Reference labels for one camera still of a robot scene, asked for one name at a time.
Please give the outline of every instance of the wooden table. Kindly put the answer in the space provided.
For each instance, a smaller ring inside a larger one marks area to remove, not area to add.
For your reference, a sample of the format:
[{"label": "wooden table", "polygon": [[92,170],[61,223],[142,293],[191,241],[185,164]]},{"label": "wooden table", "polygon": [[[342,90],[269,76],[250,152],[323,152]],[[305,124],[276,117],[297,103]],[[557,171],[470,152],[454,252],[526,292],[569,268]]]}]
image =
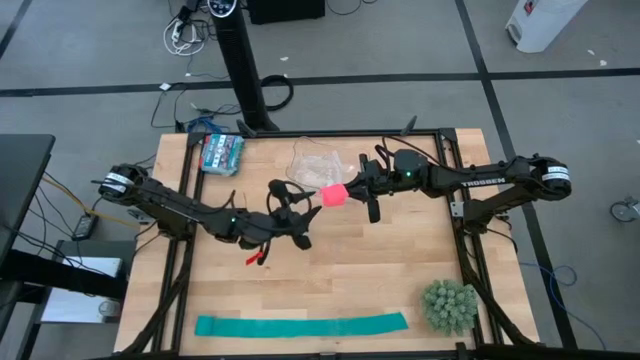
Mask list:
[{"label": "wooden table", "polygon": [[[457,130],[465,166],[489,163],[479,129]],[[270,179],[286,179],[295,138],[248,140],[241,171],[235,177],[206,176],[202,202],[222,204],[236,189],[236,204],[266,212]],[[379,137],[322,138],[339,147],[341,159],[357,164],[359,153],[376,157]],[[436,154],[433,137],[412,136],[410,141]],[[389,142],[390,150],[399,148]],[[153,177],[177,189],[186,149],[186,135],[163,135]],[[194,156],[188,195],[193,194],[198,157]],[[474,198],[486,198],[497,187],[476,188]],[[198,229],[181,355],[285,354],[319,352],[425,351],[454,349],[463,341],[473,348],[469,334],[445,337],[432,331],[421,314],[419,295],[434,280],[460,280],[448,204],[420,193],[381,197],[382,219],[370,224],[366,206],[350,201],[340,208],[325,208],[311,224],[313,247],[296,248],[290,238],[278,238],[263,267],[245,266],[254,252],[216,241]],[[508,233],[493,221],[490,228]],[[149,231],[140,244],[155,235]],[[495,234],[482,236],[487,266],[496,300],[525,336],[537,332],[518,260],[512,244]],[[136,256],[124,303],[115,350],[129,345],[146,324],[158,303],[168,240],[160,238]],[[182,253],[174,274],[178,272]],[[164,347],[170,343],[174,308],[168,313]],[[401,311],[409,329],[361,337],[302,337],[294,339],[240,339],[196,337],[199,315],[240,318],[315,319],[368,316]],[[489,338],[486,312],[480,306],[485,339]]]}]

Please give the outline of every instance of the black desk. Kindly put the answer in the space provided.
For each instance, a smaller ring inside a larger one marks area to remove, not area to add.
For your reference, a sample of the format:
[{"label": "black desk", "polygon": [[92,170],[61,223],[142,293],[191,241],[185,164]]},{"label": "black desk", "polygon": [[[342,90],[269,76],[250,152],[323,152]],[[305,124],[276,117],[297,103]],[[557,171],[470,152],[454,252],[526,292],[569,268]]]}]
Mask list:
[{"label": "black desk", "polygon": [[123,299],[127,282],[12,246],[51,157],[52,135],[0,135],[0,339],[16,302],[39,304],[46,287]]}]

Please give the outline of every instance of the clear plastic bag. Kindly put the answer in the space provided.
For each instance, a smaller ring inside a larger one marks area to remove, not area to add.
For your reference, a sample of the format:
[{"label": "clear plastic bag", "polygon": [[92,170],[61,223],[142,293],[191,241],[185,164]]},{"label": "clear plastic bag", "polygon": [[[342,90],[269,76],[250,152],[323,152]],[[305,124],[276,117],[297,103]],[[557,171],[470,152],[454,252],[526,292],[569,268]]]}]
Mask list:
[{"label": "clear plastic bag", "polygon": [[301,137],[293,145],[287,177],[307,191],[351,181],[359,169],[358,157],[351,153],[348,149]]}]

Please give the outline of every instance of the teal resistance band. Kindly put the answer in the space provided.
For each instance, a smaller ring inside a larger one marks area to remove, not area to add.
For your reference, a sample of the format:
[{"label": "teal resistance band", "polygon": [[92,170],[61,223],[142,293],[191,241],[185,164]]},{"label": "teal resistance band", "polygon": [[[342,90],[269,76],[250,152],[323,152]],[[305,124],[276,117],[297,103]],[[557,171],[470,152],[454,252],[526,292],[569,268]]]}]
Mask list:
[{"label": "teal resistance band", "polygon": [[198,316],[196,336],[291,338],[298,336],[357,336],[406,330],[402,313],[343,319],[259,320]]}]

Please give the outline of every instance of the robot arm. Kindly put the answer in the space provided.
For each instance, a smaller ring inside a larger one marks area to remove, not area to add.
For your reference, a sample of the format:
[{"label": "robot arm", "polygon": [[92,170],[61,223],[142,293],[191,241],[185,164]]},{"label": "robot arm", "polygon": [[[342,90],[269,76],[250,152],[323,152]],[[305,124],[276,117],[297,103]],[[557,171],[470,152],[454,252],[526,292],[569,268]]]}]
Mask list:
[{"label": "robot arm", "polygon": [[513,187],[485,200],[452,204],[460,209],[454,214],[462,217],[465,230],[474,233],[486,232],[487,224],[496,214],[530,201],[556,201],[571,194],[567,166],[548,157],[518,156],[509,162],[453,169],[434,165],[410,149],[387,154],[393,158],[393,169],[385,169],[377,160],[369,160],[361,154],[361,172],[345,185],[351,198],[367,202],[372,223],[380,220],[376,198],[401,191],[420,190],[431,198],[437,198],[464,188],[513,184]]},{"label": "robot arm", "polygon": [[98,192],[110,202],[138,207],[158,220],[161,232],[176,240],[189,239],[192,235],[190,224],[198,223],[216,239],[237,242],[242,249],[262,248],[275,237],[289,235],[300,249],[306,250],[311,247],[311,241],[305,234],[320,207],[310,206],[305,214],[292,211],[291,204],[308,199],[313,193],[292,194],[287,190],[287,184],[280,180],[269,183],[269,197],[275,197],[281,205],[269,210],[269,214],[248,212],[234,206],[228,209],[226,205],[233,204],[232,198],[222,207],[209,207],[167,188],[135,165],[112,167]]}]

